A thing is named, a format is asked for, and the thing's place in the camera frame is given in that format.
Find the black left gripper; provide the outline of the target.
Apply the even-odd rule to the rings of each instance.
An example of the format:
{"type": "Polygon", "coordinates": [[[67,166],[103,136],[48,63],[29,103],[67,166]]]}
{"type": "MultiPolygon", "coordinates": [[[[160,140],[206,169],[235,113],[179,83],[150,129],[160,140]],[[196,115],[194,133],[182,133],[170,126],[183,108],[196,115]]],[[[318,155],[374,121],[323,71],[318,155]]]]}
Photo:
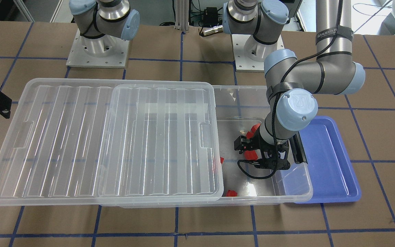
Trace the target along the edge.
{"type": "Polygon", "coordinates": [[[290,162],[289,141],[277,142],[277,145],[266,142],[258,132],[254,133],[251,139],[246,136],[239,136],[234,141],[235,151],[251,151],[256,153],[259,150],[260,158],[251,158],[251,164],[257,169],[268,169],[272,171],[288,170],[290,162]]]}

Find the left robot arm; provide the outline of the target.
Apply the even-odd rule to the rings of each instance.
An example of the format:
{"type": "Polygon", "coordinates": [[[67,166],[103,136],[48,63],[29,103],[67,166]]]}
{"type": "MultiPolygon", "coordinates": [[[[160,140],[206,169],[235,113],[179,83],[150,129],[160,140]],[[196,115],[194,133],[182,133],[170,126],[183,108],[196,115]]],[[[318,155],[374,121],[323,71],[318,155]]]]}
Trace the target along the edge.
{"type": "MultiPolygon", "coordinates": [[[[279,0],[230,0],[223,7],[227,34],[251,35],[260,45],[278,41],[289,20],[289,10],[279,0]]],[[[349,0],[316,1],[316,53],[297,58],[290,49],[278,49],[264,59],[266,99],[270,112],[247,136],[235,141],[235,150],[245,155],[237,165],[287,170],[283,153],[288,141],[306,128],[317,115],[314,94],[354,94],[364,84],[365,71],[352,58],[353,30],[349,0]]]]}

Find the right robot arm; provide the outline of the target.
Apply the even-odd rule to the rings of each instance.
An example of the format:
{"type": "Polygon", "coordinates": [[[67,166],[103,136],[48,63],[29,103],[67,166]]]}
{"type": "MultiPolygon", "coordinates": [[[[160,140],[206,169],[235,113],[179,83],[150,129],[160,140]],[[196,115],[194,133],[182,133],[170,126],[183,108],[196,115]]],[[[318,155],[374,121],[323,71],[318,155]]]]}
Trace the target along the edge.
{"type": "Polygon", "coordinates": [[[132,40],[139,29],[140,14],[127,0],[71,0],[69,9],[78,26],[67,65],[80,67],[76,56],[86,56],[86,62],[110,58],[121,51],[122,44],[132,40]]]}

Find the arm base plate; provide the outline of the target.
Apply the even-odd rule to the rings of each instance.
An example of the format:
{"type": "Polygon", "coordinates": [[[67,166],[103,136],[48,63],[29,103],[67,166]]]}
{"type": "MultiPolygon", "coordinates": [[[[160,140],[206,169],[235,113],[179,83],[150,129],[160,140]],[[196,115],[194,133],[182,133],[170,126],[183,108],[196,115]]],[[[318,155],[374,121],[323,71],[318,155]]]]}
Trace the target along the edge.
{"type": "Polygon", "coordinates": [[[271,45],[257,42],[252,35],[232,34],[231,39],[238,72],[263,72],[265,58],[277,49],[284,48],[281,36],[271,45]]]}
{"type": "Polygon", "coordinates": [[[105,35],[98,39],[80,36],[77,30],[66,65],[71,68],[125,69],[130,41],[105,35]]]}

